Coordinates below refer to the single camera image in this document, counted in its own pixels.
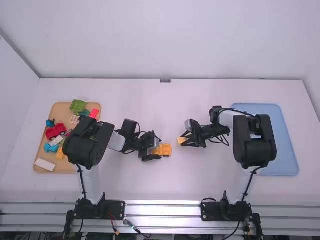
green toy block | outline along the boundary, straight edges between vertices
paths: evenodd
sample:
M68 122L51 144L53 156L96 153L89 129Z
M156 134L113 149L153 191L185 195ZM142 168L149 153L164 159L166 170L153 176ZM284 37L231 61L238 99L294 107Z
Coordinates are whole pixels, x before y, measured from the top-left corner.
M70 110L74 112L74 115L79 116L79 113L85 110L86 103L81 100L73 100L70 106Z

white lego brick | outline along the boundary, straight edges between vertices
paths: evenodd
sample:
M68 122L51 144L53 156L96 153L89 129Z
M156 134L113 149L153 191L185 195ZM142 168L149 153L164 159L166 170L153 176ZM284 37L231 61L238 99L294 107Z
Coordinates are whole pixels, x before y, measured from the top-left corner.
M53 164L51 162L48 162L46 160L43 160L40 157L38 157L38 159L35 161L34 165L36 165L36 166L38 166L40 168L43 168L45 170L48 170L50 172L52 172L56 167L55 164Z
M53 139L51 142L49 142L49 145L52 147L52 146L54 146L54 145L59 144L59 143L62 142L63 140L64 140L64 138L63 138L61 135L59 135L59 136L57 136L55 139Z
M70 123L78 124L80 122L79 118L80 118L80 116L72 115L71 118L70 118Z

yellow toy block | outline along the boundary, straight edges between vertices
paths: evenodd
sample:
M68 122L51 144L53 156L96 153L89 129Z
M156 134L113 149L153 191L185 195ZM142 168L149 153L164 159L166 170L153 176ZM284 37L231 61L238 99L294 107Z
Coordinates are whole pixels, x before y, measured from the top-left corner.
M183 144L185 141L187 141L186 137L178 137L178 144L179 145Z
M152 154L164 156L167 158L172 155L172 146L168 143L160 144L156 149L152 151Z
M55 154L55 159L63 160L64 159L64 152L62 151L62 147L59 147L58 151Z

aluminum rail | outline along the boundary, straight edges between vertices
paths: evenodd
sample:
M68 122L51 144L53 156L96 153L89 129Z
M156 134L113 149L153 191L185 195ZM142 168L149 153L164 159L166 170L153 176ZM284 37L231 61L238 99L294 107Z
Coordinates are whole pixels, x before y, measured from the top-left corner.
M144 234L227 235L237 222L203 222L199 201L127 200L125 217ZM74 203L0 202L1 232L62 232ZM320 206L253 205L265 235L320 236ZM74 220L72 231L80 229ZM135 233L115 221L120 233ZM113 233L109 220L85 220L83 232Z

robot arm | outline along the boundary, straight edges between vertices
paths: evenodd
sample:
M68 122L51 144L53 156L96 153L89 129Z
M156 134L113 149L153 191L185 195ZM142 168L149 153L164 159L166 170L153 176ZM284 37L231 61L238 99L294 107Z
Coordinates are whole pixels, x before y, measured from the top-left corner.
M276 159L277 147L268 115L254 116L221 106L213 106L209 115L211 124L206 126L193 119L185 122L187 131L181 136L184 138L181 146L206 148L206 140L229 136L233 129L233 155L243 169L265 168Z
M270 117L266 114L252 115L221 106L213 106L209 115L209 125L202 126L193 119L185 122L186 132L180 137L181 146L206 148L206 140L224 143L225 135L229 136L233 130L233 155L239 163L241 173L232 188L224 191L219 202L213 198L205 198L201 202L201 219L206 222L238 222L237 230L240 222L249 218L255 224L256 235L261 238L263 232L260 216L252 213L251 205L246 203L245 198L257 171L267 167L277 156Z
M81 198L97 205L104 196L99 177L99 163L106 149L126 154L128 151L138 151L143 162L160 159L151 151L159 146L160 139L154 131L135 133L137 122L125 119L120 130L107 122L97 122L96 119L82 116L79 124L65 140L62 150L68 156L70 163L76 165L81 186Z

